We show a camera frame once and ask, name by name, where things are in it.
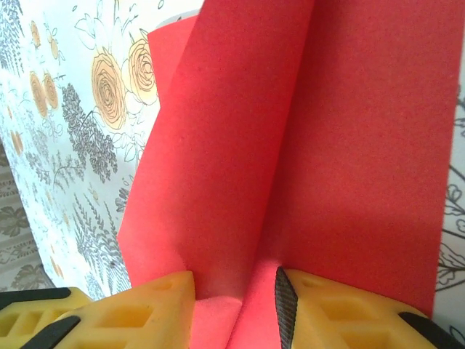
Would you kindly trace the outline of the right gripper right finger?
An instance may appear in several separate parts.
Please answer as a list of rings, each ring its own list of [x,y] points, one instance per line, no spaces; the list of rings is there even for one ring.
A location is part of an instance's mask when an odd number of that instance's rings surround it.
[[[415,308],[300,270],[279,267],[281,349],[465,349]]]

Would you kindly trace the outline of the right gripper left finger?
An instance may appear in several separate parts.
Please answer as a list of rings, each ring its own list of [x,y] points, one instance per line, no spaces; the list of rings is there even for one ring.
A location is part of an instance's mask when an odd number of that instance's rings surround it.
[[[0,329],[0,349],[189,349],[190,271],[71,310],[42,329]]]

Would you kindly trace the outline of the red paper sheet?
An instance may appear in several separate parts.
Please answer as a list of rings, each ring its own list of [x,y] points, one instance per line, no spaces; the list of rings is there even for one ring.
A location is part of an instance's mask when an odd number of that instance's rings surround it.
[[[431,319],[465,0],[204,0],[149,35],[161,109],[118,234],[190,271],[189,349],[281,349],[279,267]]]

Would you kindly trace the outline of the floral table mat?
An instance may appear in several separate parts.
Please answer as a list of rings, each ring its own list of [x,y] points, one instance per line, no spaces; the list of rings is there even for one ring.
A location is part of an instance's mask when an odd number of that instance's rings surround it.
[[[0,292],[137,287],[118,234],[161,109],[149,35],[203,3],[0,0],[0,151],[23,204],[0,209],[0,235],[30,228],[46,273]],[[465,23],[454,102],[431,320],[465,344]]]

